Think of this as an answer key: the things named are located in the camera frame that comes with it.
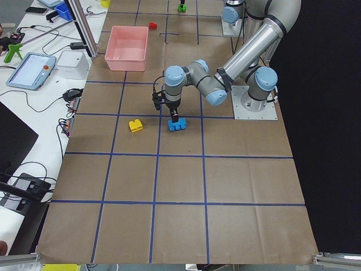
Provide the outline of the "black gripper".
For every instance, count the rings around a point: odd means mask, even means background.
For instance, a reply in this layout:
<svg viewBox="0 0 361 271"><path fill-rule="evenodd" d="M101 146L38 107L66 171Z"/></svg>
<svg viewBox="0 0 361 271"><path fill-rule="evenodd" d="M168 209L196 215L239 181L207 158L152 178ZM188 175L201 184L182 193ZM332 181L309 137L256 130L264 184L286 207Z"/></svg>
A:
<svg viewBox="0 0 361 271"><path fill-rule="evenodd" d="M158 111L161 109L161 105L165 104L167 108L170 110L171 121L173 123L177 123L179 121L178 107L181 104L181 100L171 101L166 98L165 90L161 90L156 92L155 90L152 93L152 101L155 105L155 109Z"/></svg>

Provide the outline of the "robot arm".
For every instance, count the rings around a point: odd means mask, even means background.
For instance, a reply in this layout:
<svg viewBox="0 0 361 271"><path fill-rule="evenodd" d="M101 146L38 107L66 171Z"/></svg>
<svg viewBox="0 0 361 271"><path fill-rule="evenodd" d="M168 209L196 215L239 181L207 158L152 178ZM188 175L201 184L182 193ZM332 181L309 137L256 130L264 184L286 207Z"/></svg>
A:
<svg viewBox="0 0 361 271"><path fill-rule="evenodd" d="M222 22L236 26L238 23L246 25L247 16L245 13L246 1L231 1L227 0L222 10Z"/></svg>
<svg viewBox="0 0 361 271"><path fill-rule="evenodd" d="M244 44L213 76L208 74L209 67L202 59L183 67L169 66L163 76L164 90L152 93L155 109L166 105L171 120L177 122L182 89L190 85L212 106L222 104L234 81L292 29L301 9L301 1L246 1L245 4L248 35Z"/></svg>

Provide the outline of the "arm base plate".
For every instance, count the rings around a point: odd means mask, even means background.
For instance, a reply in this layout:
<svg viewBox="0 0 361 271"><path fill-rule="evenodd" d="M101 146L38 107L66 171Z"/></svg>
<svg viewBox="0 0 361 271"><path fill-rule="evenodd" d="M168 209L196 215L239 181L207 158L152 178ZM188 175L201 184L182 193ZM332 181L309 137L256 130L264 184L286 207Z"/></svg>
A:
<svg viewBox="0 0 361 271"><path fill-rule="evenodd" d="M249 86L232 86L231 99L235 120L277 121L274 102L257 101L250 97Z"/></svg>
<svg viewBox="0 0 361 271"><path fill-rule="evenodd" d="M222 23L222 33L225 37L237 37L240 34L240 29L242 26L242 19L239 19L237 22L230 24L226 21L221 21Z"/></svg>

